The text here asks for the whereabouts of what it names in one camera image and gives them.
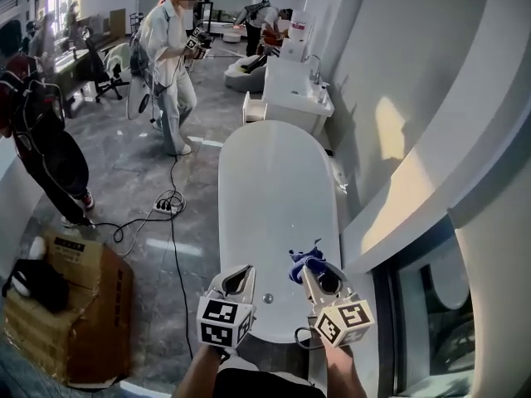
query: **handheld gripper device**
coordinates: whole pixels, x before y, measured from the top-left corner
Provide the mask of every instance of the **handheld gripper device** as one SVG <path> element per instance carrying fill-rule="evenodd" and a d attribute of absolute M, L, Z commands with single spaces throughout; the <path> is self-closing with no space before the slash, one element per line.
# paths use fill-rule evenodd
<path fill-rule="evenodd" d="M 196 27 L 192 35 L 188 38 L 186 47 L 191 51 L 199 49 L 197 56 L 194 59 L 202 59 L 212 48 L 214 37 L 209 36 L 204 30 Z"/>
<path fill-rule="evenodd" d="M 200 343 L 236 348 L 255 321 L 256 269 L 239 265 L 220 273 L 199 299 L 197 338 Z"/>
<path fill-rule="evenodd" d="M 326 269 L 322 274 L 307 266 L 302 269 L 304 291 L 312 303 L 308 322 L 332 347 L 343 347 L 359 341 L 374 318 L 367 301 L 359 299 L 344 273 L 323 262 Z"/>

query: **cardboard box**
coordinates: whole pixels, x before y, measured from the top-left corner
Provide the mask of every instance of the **cardboard box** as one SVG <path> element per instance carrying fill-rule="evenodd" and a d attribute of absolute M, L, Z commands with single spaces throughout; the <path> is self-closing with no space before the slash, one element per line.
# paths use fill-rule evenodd
<path fill-rule="evenodd" d="M 110 35 L 115 38 L 125 36 L 125 9 L 113 10 L 109 15 Z"/>
<path fill-rule="evenodd" d="M 53 232 L 45 239 L 46 260 L 69 283 L 67 309 L 54 315 L 11 288 L 7 338 L 64 385 L 110 386 L 129 372 L 133 272 L 107 245 Z"/>

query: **white curved wall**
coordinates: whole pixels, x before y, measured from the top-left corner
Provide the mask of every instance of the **white curved wall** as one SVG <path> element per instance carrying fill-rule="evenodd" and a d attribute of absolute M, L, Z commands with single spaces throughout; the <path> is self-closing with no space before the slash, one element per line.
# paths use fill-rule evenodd
<path fill-rule="evenodd" d="M 0 138 L 0 277 L 4 279 L 41 196 L 42 189 L 27 174 L 12 138 Z"/>
<path fill-rule="evenodd" d="M 336 110 L 326 124 L 353 215 L 389 181 L 441 107 L 485 3 L 363 0 L 329 81 Z"/>
<path fill-rule="evenodd" d="M 477 182 L 529 100 L 531 60 L 524 53 L 530 32 L 531 0 L 487 0 L 441 107 L 390 181 L 344 230 L 345 265 L 367 272 L 381 264 Z"/>
<path fill-rule="evenodd" d="M 531 374 L 530 135 L 528 118 L 506 154 L 450 210 L 474 308 L 474 397 L 516 396 Z"/>

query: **light blue jeans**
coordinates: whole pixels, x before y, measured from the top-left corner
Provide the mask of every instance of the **light blue jeans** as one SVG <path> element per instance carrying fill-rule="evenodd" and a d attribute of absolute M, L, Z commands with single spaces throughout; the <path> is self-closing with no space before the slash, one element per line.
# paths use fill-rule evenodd
<path fill-rule="evenodd" d="M 161 127 L 164 150 L 168 155 L 175 156 L 186 144 L 179 128 L 197 105 L 196 93 L 186 70 L 182 69 L 176 74 L 175 85 L 160 94 L 157 104 L 163 112 Z"/>

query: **power strip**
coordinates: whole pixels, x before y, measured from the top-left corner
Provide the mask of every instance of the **power strip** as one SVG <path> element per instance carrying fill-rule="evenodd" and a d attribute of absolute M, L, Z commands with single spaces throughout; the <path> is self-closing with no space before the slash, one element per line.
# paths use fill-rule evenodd
<path fill-rule="evenodd" d="M 177 214 L 177 208 L 175 206 L 172 206 L 172 209 L 170 211 L 168 209 L 157 208 L 157 204 L 155 203 L 153 205 L 153 210 L 161 214 L 164 214 L 165 216 L 174 216 Z"/>

